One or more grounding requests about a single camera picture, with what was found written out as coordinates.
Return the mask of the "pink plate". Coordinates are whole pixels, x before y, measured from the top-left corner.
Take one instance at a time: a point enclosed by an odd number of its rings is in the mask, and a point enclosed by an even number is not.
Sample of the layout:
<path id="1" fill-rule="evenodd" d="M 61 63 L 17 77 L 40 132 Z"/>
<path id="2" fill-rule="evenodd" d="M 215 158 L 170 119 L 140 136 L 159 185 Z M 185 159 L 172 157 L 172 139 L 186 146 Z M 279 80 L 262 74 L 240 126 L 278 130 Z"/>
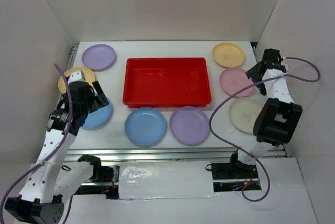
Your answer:
<path id="1" fill-rule="evenodd" d="M 221 89 L 228 95 L 233 95 L 235 92 L 253 84 L 247 78 L 246 70 L 242 68 L 227 68 L 219 78 Z"/>

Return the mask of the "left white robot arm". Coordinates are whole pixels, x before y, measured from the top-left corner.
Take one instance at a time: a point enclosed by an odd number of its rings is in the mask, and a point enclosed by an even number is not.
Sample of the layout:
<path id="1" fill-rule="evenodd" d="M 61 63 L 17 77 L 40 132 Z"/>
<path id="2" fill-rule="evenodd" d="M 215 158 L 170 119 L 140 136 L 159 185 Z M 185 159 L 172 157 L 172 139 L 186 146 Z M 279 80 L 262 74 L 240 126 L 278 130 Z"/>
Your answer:
<path id="1" fill-rule="evenodd" d="M 43 147 L 36 165 L 16 197 L 5 196 L 2 207 L 25 223 L 59 223 L 65 203 L 87 180 L 103 177 L 100 158 L 82 155 L 63 178 L 58 178 L 65 156 L 88 115 L 109 105 L 98 81 L 71 82 L 50 114 Z"/>

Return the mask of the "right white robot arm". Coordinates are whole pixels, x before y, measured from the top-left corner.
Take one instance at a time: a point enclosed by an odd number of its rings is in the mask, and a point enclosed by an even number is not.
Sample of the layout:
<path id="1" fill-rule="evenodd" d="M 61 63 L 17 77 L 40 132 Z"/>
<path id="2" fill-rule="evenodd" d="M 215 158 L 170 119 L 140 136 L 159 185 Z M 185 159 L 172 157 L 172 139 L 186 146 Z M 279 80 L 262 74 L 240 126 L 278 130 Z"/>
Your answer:
<path id="1" fill-rule="evenodd" d="M 267 100 L 253 126 L 256 139 L 230 158 L 228 172 L 232 177 L 253 172 L 255 160 L 273 147 L 289 143 L 297 127 L 303 109 L 291 98 L 282 61 L 279 50 L 265 49 L 262 60 L 246 73 Z"/>

